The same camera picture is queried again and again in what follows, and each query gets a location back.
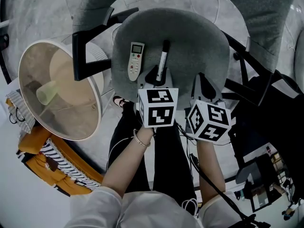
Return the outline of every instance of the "gray chair seat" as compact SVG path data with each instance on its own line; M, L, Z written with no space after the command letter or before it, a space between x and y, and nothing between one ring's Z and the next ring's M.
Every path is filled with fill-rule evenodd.
M304 92L304 30L299 35L294 60L295 81Z
M112 56L113 87L121 97L137 102L137 81L128 77L131 42L145 44L142 71L158 65L162 43L171 42L166 66L173 86L179 88L178 110L189 107L193 80L199 72L224 88L229 65L229 44L225 35L206 18L177 9L139 11L126 19L117 31Z

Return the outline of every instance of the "white shirt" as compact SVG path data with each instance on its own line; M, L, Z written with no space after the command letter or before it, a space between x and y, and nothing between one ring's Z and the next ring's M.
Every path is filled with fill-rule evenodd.
M227 192L234 202L233 193ZM199 211L204 228L227 228L239 222L239 215L216 196ZM100 187L90 194L84 208L65 228L201 228L200 222L166 194L148 191L126 193Z

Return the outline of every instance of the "orange cushion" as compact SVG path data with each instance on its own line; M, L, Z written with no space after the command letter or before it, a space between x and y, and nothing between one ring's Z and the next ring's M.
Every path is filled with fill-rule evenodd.
M80 195L80 194L88 194L92 192L89 188L80 186L75 184L75 181L72 180L70 177L66 176L64 179L58 181L56 183L57 186L62 188L70 195Z
M50 139L54 142L56 147L60 150L62 155L71 162L78 170L82 171L88 178L95 180L99 183L103 181L103 176L95 171L88 163L77 155L70 146L62 138L57 137L56 135L51 135Z
M59 169L55 171L48 170L46 168L47 158L43 154L37 154L26 164L35 172L43 181L47 182L49 185L53 186L58 181L64 179L66 175Z
M26 134L18 145L22 152L38 154L51 133L43 126L37 126L32 129L31 134Z

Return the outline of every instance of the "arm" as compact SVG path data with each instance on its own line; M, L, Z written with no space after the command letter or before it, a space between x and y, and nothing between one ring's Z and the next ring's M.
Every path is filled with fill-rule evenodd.
M153 130L142 127L136 136L143 144L148 145L153 137ZM146 149L133 138L125 150L112 163L101 185L113 189L123 197L142 161Z
M213 143L199 140L197 142L199 167L209 177L215 186L222 192L226 191L225 179L219 167L218 159L214 151ZM217 192L201 176L199 177L199 189L204 204L213 197Z

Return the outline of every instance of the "sleeve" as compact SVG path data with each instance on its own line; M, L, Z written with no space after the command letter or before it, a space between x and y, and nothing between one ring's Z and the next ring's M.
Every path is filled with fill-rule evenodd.
M112 228L121 213L122 198L114 190L100 187L90 195L86 206L65 228Z
M225 192L225 194L238 205L233 192ZM204 228L227 228L238 223L241 217L220 195L217 195L200 209L199 219Z

